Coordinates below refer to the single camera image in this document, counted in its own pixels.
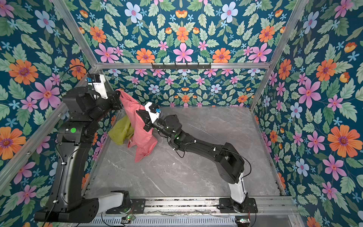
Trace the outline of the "black mounting plate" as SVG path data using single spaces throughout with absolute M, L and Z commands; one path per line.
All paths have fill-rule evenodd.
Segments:
M 220 198 L 217 208 L 221 213 L 258 213 L 257 203 L 254 198 L 246 198 L 238 203 L 231 198 Z
M 123 203 L 115 208 L 107 210 L 106 214 L 143 214 L 146 199 L 130 199 L 127 198 Z

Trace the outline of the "pink cloth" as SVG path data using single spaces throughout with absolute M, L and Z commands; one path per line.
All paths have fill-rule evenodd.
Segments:
M 158 140 L 152 134 L 153 130 L 145 131 L 145 123 L 136 111 L 145 110 L 145 107 L 141 105 L 136 99 L 130 96 L 122 89 L 120 91 L 120 101 L 124 107 L 124 110 L 130 120 L 131 126 L 134 129 L 134 134 L 128 143 L 128 148 L 137 146 L 135 163 L 140 162 L 143 158 L 150 155 L 157 145 Z

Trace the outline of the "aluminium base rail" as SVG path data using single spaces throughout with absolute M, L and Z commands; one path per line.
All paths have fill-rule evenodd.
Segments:
M 217 208 L 220 198 L 224 197 L 132 197 L 131 199 L 146 199 L 143 214 L 149 216 L 296 216 L 299 215 L 298 207 L 290 196 L 253 196 L 257 203 L 258 213 L 221 213 Z M 126 216 L 125 214 L 106 214 L 105 211 L 97 211 L 90 219 L 107 216 Z

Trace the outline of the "left small circuit board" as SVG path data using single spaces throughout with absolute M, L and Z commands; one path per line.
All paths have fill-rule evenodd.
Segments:
M 133 222 L 135 220 L 135 216 L 134 215 L 127 215 L 127 216 L 124 216 L 122 217 L 122 223 L 123 224 L 130 224 L 131 222 Z

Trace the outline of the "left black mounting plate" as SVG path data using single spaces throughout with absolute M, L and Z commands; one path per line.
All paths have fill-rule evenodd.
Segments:
M 127 198 L 123 203 L 115 208 L 107 210 L 106 214 L 143 214 L 146 199 L 130 199 Z

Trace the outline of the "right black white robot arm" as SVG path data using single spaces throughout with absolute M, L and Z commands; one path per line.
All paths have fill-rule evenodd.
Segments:
M 232 144 L 212 144 L 197 139 L 182 130 L 177 115 L 161 118 L 161 110 L 158 108 L 152 111 L 137 110 L 136 113 L 142 119 L 145 131 L 156 129 L 167 138 L 168 145 L 174 150 L 194 153 L 215 163 L 220 177 L 228 183 L 231 192 L 231 201 L 219 205 L 220 210 L 234 210 L 238 213 L 247 211 L 249 197 L 244 186 L 245 159 Z

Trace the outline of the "right small circuit board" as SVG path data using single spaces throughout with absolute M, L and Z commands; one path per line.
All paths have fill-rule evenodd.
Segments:
M 250 218 L 236 217 L 235 223 L 236 223 L 237 227 L 249 227 L 251 220 L 250 220 Z

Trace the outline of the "small circuit board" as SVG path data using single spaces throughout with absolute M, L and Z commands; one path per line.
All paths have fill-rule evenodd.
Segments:
M 135 220 L 135 216 L 134 215 L 127 215 L 127 216 L 124 216 L 122 217 L 122 223 L 123 224 L 130 224 L 131 222 L 133 222 Z
M 251 220 L 250 220 L 250 218 L 236 217 L 235 223 L 236 223 L 237 227 L 249 227 Z

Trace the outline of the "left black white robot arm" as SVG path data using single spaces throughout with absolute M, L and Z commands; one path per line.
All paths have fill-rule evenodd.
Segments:
M 54 186 L 46 206 L 35 213 L 35 221 L 89 223 L 98 213 L 130 202 L 127 191 L 90 199 L 82 195 L 84 167 L 94 135 L 99 122 L 110 111 L 122 108 L 120 94 L 120 91 L 108 92 L 106 98 L 102 98 L 88 87 L 77 87 L 63 97 L 70 118 L 59 129 L 56 146 L 59 161 Z

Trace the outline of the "olive green cloth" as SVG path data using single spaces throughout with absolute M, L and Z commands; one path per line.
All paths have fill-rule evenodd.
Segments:
M 123 145 L 134 135 L 134 128 L 127 115 L 115 123 L 113 128 L 108 132 L 109 137 L 116 145 Z

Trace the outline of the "white ventilation grille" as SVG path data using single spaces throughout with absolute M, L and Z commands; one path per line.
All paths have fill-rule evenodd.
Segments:
M 121 216 L 96 217 L 90 223 L 74 227 L 236 227 L 231 217 L 214 216 L 137 216 L 127 222 Z

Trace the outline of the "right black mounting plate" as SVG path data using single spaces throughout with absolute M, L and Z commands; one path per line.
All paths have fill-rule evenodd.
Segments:
M 221 213 L 258 213 L 257 203 L 254 198 L 246 198 L 238 203 L 231 198 L 220 198 L 217 208 Z

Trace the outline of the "black hook rail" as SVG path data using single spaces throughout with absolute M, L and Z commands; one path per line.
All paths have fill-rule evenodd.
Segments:
M 209 70 L 212 69 L 211 63 L 152 63 L 152 69 L 160 70 Z

